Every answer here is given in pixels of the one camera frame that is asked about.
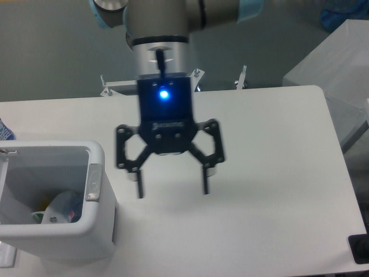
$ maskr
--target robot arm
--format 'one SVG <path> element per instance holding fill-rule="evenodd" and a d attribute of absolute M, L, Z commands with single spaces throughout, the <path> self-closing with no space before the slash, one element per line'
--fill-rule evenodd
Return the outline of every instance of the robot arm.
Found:
<path fill-rule="evenodd" d="M 159 74 L 155 51 L 164 50 L 168 74 L 187 74 L 190 33 L 258 15 L 263 0 L 89 0 L 101 27 L 125 25 L 138 78 Z"/>
<path fill-rule="evenodd" d="M 116 166 L 133 174 L 144 197 L 141 167 L 152 154 L 191 153 L 201 164 L 204 194 L 208 177 L 225 162 L 220 124 L 195 123 L 187 48 L 193 31 L 257 15 L 263 0 L 90 0 L 100 25 L 124 24 L 135 55 L 140 100 L 139 127 L 116 129 Z M 213 137 L 214 153 L 206 156 L 193 143 L 198 132 Z M 126 157 L 126 141 L 139 135 L 146 147 L 137 160 Z"/>

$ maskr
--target gray floor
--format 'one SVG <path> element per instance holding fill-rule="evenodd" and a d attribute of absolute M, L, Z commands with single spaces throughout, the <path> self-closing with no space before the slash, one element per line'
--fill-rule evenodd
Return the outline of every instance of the gray floor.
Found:
<path fill-rule="evenodd" d="M 238 25 L 194 33 L 191 68 L 204 90 L 232 89 L 248 65 L 251 88 L 282 77 L 327 36 L 322 0 L 266 0 L 262 14 Z M 100 29 L 88 0 L 0 2 L 0 101 L 98 96 L 106 81 L 135 79 L 123 27 Z"/>

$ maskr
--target black object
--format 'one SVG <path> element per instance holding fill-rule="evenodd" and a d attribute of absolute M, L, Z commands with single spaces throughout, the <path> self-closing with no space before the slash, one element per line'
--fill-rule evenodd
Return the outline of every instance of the black object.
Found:
<path fill-rule="evenodd" d="M 348 237 L 353 259 L 357 264 L 369 264 L 369 235 L 351 235 Z"/>
<path fill-rule="evenodd" d="M 152 154 L 182 154 L 189 151 L 202 164 L 204 193 L 209 193 L 208 170 L 225 161 L 219 123 L 193 120 L 191 81 L 189 77 L 138 80 L 140 127 L 116 129 L 116 166 L 136 174 L 138 197 L 144 197 L 141 167 Z M 192 142 L 198 131 L 214 140 L 214 153 L 205 156 Z M 147 146 L 136 160 L 126 157 L 126 141 L 138 134 Z"/>
<path fill-rule="evenodd" d="M 156 43 L 156 42 L 182 42 L 188 43 L 189 39 L 185 36 L 148 36 L 145 38 L 134 39 L 132 41 L 132 45 L 140 45 L 140 44 L 147 44 L 147 43 Z"/>

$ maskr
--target blue object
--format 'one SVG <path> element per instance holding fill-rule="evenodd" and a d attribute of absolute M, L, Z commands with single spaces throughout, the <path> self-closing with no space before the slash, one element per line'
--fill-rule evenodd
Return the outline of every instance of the blue object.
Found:
<path fill-rule="evenodd" d="M 240 0 L 237 23 L 260 14 L 264 0 Z"/>
<path fill-rule="evenodd" d="M 15 140 L 14 133 L 0 119 L 0 140 Z"/>
<path fill-rule="evenodd" d="M 92 9 L 93 15 L 95 16 L 99 26 L 103 29 L 110 28 L 108 26 L 108 24 L 106 24 L 105 21 L 99 15 L 99 12 L 97 11 L 97 8 L 96 8 L 95 3 L 93 2 L 93 0 L 89 0 L 89 1 L 90 1 L 90 6 L 91 6 L 91 9 Z"/>
<path fill-rule="evenodd" d="M 170 96 L 167 91 L 160 91 L 159 95 L 160 95 L 160 98 L 162 98 L 163 100 L 167 100 Z"/>
<path fill-rule="evenodd" d="M 131 30 L 129 30 L 128 24 L 127 24 L 127 11 L 128 11 L 128 7 L 126 7 L 123 10 L 123 25 L 126 27 L 126 33 L 130 38 L 133 38 L 133 35 L 131 33 Z"/>
<path fill-rule="evenodd" d="M 327 0 L 321 12 L 321 24 L 335 31 L 347 19 L 364 19 L 369 10 L 369 0 Z"/>

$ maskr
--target silver cylinder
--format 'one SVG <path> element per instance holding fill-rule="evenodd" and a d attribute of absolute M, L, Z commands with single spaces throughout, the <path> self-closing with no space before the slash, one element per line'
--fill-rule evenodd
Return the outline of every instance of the silver cylinder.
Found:
<path fill-rule="evenodd" d="M 136 60 L 136 70 L 139 78 L 154 77 L 160 74 L 157 68 L 156 50 L 164 50 L 165 73 L 187 74 L 188 72 L 188 43 L 160 42 L 139 44 L 133 47 Z"/>
<path fill-rule="evenodd" d="M 189 36 L 186 0 L 131 0 L 126 28 L 131 38 Z"/>

